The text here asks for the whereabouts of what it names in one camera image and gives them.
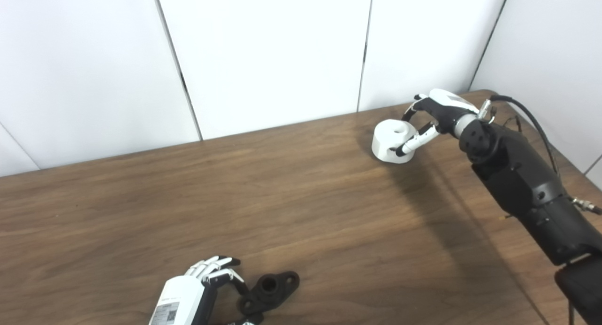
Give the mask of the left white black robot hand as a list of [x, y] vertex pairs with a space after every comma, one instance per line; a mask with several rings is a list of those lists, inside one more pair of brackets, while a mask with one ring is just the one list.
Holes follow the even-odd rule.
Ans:
[[208, 324], [222, 286], [231, 284], [240, 295], [249, 292], [245, 280], [234, 270], [240, 264], [237, 258], [216, 255], [170, 278], [164, 284], [149, 324]]

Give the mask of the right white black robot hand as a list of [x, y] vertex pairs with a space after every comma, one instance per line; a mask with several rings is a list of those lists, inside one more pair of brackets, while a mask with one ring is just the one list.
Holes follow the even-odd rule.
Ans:
[[398, 157], [413, 153], [439, 135], [451, 134], [459, 138], [464, 128], [478, 118], [475, 105], [464, 98], [442, 89], [433, 89], [428, 95], [415, 95], [415, 102], [406, 109], [402, 121], [409, 123], [418, 111], [425, 111], [434, 119], [402, 143], [395, 154]]

